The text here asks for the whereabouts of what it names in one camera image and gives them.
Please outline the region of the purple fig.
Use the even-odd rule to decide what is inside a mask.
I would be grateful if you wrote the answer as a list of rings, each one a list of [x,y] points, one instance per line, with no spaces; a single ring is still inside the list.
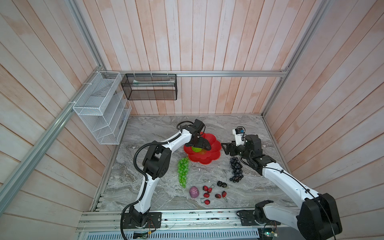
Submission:
[[[193,186],[189,190],[190,197],[195,199],[200,195],[200,191],[197,187]]]

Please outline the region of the green bumpy round fruit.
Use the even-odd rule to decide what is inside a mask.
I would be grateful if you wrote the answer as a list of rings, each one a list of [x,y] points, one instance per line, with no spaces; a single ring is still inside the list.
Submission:
[[[193,150],[193,152],[195,152],[195,153],[199,153],[199,152],[201,152],[203,149],[201,149],[201,148],[196,148],[196,147],[191,147],[191,149]]]

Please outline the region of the black grape bunch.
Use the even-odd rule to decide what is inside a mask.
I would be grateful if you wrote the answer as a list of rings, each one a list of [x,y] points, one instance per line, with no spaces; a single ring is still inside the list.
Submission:
[[[230,178],[230,181],[233,183],[238,183],[244,177],[243,170],[242,170],[243,168],[242,162],[237,157],[231,157],[230,165],[233,173],[233,176]]]

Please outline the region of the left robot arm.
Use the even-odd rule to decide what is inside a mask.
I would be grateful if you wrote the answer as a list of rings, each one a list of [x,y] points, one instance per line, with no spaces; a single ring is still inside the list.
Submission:
[[[169,169],[172,153],[184,146],[207,151],[212,148],[209,141],[202,137],[205,130],[202,121],[182,121],[177,125],[177,130],[176,134],[162,142],[144,144],[134,154],[134,167],[143,175],[143,181],[137,199],[125,207],[122,213],[128,214],[137,227],[147,224],[153,193],[159,179]]]

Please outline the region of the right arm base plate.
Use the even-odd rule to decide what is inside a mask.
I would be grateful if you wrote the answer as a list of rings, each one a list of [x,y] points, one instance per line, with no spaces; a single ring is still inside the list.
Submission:
[[[240,218],[242,226],[264,226],[268,224],[281,225],[278,221],[267,219],[260,210],[239,210],[236,215]]]

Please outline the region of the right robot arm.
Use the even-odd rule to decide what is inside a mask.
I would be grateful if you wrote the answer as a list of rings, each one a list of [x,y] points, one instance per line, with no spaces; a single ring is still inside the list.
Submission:
[[[265,155],[257,135],[235,134],[235,140],[223,143],[226,155],[246,160],[246,165],[273,182],[296,204],[281,206],[271,200],[255,205],[254,219],[259,225],[280,222],[298,230],[306,240],[327,240],[343,231],[336,200],[320,194],[286,172],[272,157]]]

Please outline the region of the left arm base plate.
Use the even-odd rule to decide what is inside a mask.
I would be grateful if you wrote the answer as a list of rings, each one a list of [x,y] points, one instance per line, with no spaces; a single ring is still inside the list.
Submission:
[[[148,212],[141,214],[139,212],[124,213],[121,219],[121,229],[158,229],[161,227],[162,213]]]

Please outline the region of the green grape bunch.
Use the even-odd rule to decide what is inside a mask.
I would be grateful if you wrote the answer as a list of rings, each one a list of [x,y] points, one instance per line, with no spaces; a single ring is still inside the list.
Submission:
[[[189,158],[182,158],[178,162],[178,174],[179,183],[182,188],[187,186],[187,175],[189,173]]]

